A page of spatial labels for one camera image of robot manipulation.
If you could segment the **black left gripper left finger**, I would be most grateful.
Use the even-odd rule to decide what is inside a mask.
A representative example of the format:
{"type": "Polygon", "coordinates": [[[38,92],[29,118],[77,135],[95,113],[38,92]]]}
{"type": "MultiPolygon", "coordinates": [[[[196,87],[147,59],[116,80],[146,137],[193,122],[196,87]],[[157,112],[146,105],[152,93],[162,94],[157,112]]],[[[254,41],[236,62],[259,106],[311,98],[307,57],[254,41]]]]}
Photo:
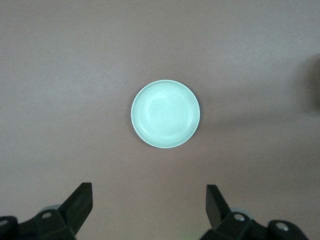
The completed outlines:
{"type": "Polygon", "coordinates": [[[15,216],[2,216],[0,238],[2,240],[75,240],[92,209],[92,183],[83,182],[61,205],[47,207],[25,222],[19,223],[15,216]]]}

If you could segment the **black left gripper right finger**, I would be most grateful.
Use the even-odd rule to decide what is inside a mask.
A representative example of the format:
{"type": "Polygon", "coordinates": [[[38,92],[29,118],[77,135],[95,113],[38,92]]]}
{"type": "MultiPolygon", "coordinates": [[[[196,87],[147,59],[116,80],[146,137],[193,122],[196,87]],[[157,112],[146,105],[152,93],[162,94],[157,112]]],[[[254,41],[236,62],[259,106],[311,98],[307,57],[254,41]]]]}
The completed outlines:
{"type": "Polygon", "coordinates": [[[295,224],[272,220],[267,226],[257,223],[247,214],[232,211],[219,188],[206,186],[206,214],[211,225],[202,240],[305,240],[307,236],[295,224]]]}

